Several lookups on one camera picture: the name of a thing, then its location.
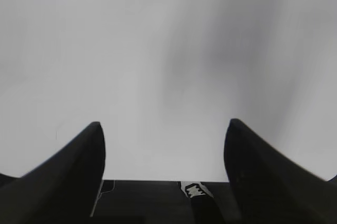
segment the white background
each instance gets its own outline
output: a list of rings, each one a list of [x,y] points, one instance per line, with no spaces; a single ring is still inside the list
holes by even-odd
[[[227,181],[239,118],[337,173],[337,0],[0,0],[0,172],[92,121],[105,179]]]

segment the white wall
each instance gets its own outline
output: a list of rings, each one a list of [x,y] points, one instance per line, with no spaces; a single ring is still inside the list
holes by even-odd
[[[105,179],[227,181],[240,118],[337,173],[336,0],[0,0],[0,172],[21,176],[92,121]]]

